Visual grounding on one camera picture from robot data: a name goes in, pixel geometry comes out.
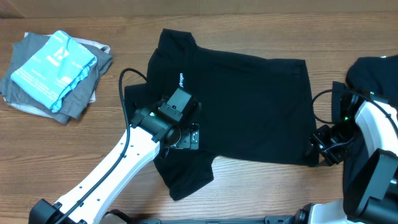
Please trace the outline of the black polo shirt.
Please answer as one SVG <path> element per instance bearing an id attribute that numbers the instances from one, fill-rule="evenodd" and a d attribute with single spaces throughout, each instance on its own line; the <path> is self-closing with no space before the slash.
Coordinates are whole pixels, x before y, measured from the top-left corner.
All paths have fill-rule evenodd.
<path id="1" fill-rule="evenodd" d="M 154 164 L 173 200 L 213 180 L 215 157 L 315 166 L 308 140 L 316 128 L 307 66 L 300 59 L 205 49 L 189 32 L 165 29 L 144 84 L 125 88 L 133 111 L 183 88 L 201 103 L 196 150 L 171 149 Z"/>

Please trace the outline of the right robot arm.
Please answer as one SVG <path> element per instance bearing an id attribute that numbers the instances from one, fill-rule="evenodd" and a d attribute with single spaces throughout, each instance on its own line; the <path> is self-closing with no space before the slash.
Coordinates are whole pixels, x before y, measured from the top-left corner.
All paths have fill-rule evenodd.
<path id="1" fill-rule="evenodd" d="M 341 121 L 323 122 L 309 138 L 321 166 L 354 160 L 354 144 L 365 142 L 365 164 L 343 198 L 307 204 L 287 223 L 397 223 L 397 110 L 371 91 L 341 90 Z"/>

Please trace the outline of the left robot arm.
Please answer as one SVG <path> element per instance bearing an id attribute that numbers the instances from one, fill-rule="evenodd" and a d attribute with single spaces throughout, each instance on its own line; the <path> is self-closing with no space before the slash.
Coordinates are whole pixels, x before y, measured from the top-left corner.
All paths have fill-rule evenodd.
<path id="1" fill-rule="evenodd" d="M 201 103 L 178 88 L 170 98 L 135 110 L 126 132 L 109 154 L 76 187 L 54 204 L 39 200 L 29 224 L 99 223 L 132 178 L 171 149 L 198 149 L 193 119 Z"/>

